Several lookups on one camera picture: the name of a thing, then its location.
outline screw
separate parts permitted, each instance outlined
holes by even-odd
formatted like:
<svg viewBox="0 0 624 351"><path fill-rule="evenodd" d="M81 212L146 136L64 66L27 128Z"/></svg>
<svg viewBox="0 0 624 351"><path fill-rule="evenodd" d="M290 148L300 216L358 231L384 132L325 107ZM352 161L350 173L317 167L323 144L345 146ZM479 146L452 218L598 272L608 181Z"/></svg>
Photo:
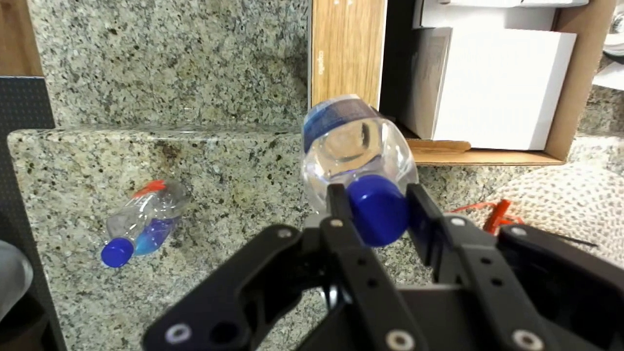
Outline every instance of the screw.
<svg viewBox="0 0 624 351"><path fill-rule="evenodd" d="M169 329L163 333L163 339L169 345L177 345L177 343L189 341L190 339L190 327L187 323L169 325Z"/></svg>
<svg viewBox="0 0 624 351"><path fill-rule="evenodd" d="M520 346L524 351L541 351L543 348L543 341L528 329L512 331L512 341L516 346Z"/></svg>
<svg viewBox="0 0 624 351"><path fill-rule="evenodd" d="M276 237L290 237L290 235L292 235L292 231L286 228L276 229Z"/></svg>
<svg viewBox="0 0 624 351"><path fill-rule="evenodd" d="M450 218L450 224L452 226L465 226L465 220L454 216L454 218Z"/></svg>
<svg viewBox="0 0 624 351"><path fill-rule="evenodd" d="M343 228L343 226L345 226L345 222L343 222L343 220L339 220L339 218L333 218L333 220L329 220L329 226L333 226L333 228Z"/></svg>
<svg viewBox="0 0 624 351"><path fill-rule="evenodd" d="M385 335L385 343L391 351L411 351L413 348L413 337L403 329L391 329Z"/></svg>
<svg viewBox="0 0 624 351"><path fill-rule="evenodd" d="M516 235L526 235L526 229L522 229L520 226L512 226L510 231Z"/></svg>

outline clear plastic bottle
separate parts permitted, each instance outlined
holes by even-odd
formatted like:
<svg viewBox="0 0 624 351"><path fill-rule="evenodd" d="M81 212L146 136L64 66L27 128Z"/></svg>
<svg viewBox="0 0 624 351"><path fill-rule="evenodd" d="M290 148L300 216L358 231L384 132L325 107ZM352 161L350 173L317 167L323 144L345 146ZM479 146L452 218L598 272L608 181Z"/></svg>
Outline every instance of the clear plastic bottle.
<svg viewBox="0 0 624 351"><path fill-rule="evenodd" d="M122 267L132 255L155 251L177 228L189 190L171 181L153 179L105 218L111 239L99 259L107 267Z"/></svg>
<svg viewBox="0 0 624 351"><path fill-rule="evenodd" d="M364 243L399 237L407 228L401 189L417 181L417 169L397 126L356 95L341 95L311 107L302 134L309 204L323 212L327 185L343 183Z"/></svg>

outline white box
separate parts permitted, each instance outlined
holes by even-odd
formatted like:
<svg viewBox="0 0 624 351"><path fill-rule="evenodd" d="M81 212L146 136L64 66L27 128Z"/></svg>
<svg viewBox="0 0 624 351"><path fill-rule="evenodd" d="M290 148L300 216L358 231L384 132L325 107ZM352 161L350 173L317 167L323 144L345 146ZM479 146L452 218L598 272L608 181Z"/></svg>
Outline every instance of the white box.
<svg viewBox="0 0 624 351"><path fill-rule="evenodd" d="M438 0L448 5L471 7L577 7L586 5L588 0Z"/></svg>
<svg viewBox="0 0 624 351"><path fill-rule="evenodd" d="M424 140L543 150L575 33L423 29L405 126Z"/></svg>
<svg viewBox="0 0 624 351"><path fill-rule="evenodd" d="M553 7L462 7L444 5L438 0L417 0L413 27L491 27L549 31L553 13Z"/></svg>

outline bottle label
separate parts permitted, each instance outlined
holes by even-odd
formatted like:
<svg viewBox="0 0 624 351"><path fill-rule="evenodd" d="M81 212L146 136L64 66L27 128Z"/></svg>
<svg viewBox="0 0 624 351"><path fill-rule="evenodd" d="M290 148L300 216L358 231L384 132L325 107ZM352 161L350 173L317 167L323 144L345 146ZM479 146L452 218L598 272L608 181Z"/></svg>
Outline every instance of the bottle label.
<svg viewBox="0 0 624 351"><path fill-rule="evenodd" d="M380 116L378 111L368 107L362 99L348 95L348 97L337 97L329 99L325 103L319 103L309 109L304 120L304 151L309 150L311 142L329 132L335 126L341 126L345 122L356 120L356 118L370 118Z"/></svg>

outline red object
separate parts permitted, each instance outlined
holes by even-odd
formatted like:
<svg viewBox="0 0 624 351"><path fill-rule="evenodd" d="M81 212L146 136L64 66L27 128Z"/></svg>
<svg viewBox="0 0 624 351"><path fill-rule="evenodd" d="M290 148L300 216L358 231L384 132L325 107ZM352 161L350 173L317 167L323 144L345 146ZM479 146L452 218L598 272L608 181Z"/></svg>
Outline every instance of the red object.
<svg viewBox="0 0 624 351"><path fill-rule="evenodd" d="M499 229L499 226L502 226L506 220L506 210L510 206L508 198L501 198L493 210L489 212L489 216L485 218L483 229L489 231L491 235L495 235L495 231Z"/></svg>
<svg viewBox="0 0 624 351"><path fill-rule="evenodd" d="M163 179L151 179L150 183L140 187L132 196L142 196L142 194L148 194L148 192L159 192L165 187L167 187L167 183Z"/></svg>
<svg viewBox="0 0 624 351"><path fill-rule="evenodd" d="M508 198L501 198L499 202L473 202L467 206L458 206L450 212L465 212L465 210L481 210L481 208L491 208L489 216L483 222L483 229L495 235L501 226L512 224L512 222L522 222L520 216L506 214L510 206Z"/></svg>

